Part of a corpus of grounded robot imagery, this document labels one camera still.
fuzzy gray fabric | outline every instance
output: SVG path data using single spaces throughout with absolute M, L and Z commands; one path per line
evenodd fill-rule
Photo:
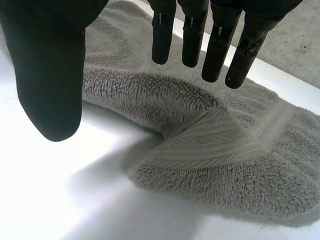
M 237 90 L 151 61 L 151 18 L 111 1 L 86 29 L 83 100 L 164 136 L 130 171 L 147 189 L 301 226 L 320 218 L 320 117 L 246 80 Z

